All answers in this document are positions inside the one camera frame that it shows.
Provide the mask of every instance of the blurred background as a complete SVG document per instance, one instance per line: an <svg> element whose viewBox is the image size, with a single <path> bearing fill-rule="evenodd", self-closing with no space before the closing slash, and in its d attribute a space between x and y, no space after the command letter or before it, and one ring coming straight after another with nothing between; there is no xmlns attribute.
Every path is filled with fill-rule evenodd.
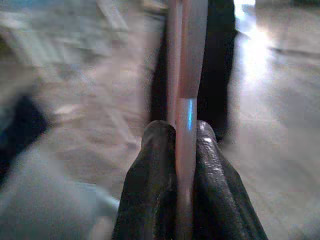
<svg viewBox="0 0 320 240"><path fill-rule="evenodd" d="M320 1L234 3L221 150L270 240L320 239ZM0 103L32 91L53 124L43 144L115 199L140 150L166 12L164 0L0 3Z"/></svg>

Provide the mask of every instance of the floor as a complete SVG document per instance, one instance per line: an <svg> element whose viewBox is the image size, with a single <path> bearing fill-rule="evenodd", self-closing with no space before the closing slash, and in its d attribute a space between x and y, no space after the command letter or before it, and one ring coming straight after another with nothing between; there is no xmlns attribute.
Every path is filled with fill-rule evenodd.
<svg viewBox="0 0 320 240"><path fill-rule="evenodd" d="M221 149L270 240L318 239L320 8L254 12L257 28L236 39L232 124ZM111 57L76 66L72 79L42 84L36 94L53 122L44 141L58 161L77 181L116 198L140 149L163 24L134 7L126 18L126 47L114 46Z"/></svg>

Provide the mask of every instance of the gray floor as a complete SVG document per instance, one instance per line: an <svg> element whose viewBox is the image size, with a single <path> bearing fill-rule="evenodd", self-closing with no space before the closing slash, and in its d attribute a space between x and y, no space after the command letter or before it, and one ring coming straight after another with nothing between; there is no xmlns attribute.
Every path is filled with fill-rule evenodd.
<svg viewBox="0 0 320 240"><path fill-rule="evenodd" d="M314 38L320 18L313 12L258 10L258 30L287 27L285 38L280 31L278 38L267 34L270 40L263 45L260 37L237 37L230 85L232 144L222 148L271 240L320 238L320 55L315 54L320 47ZM267 18L271 13L276 20ZM278 21L286 14L290 22ZM269 22L259 22L263 18ZM279 53L270 48L275 43L314 54Z"/></svg>

